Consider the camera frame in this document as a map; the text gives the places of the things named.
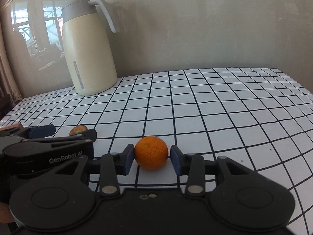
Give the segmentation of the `person's hand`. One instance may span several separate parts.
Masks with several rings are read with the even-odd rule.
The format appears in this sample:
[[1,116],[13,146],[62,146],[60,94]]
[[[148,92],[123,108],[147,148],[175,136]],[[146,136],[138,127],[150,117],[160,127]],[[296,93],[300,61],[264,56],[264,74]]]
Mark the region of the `person's hand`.
[[14,222],[14,217],[10,211],[9,205],[0,202],[0,223],[8,224]]

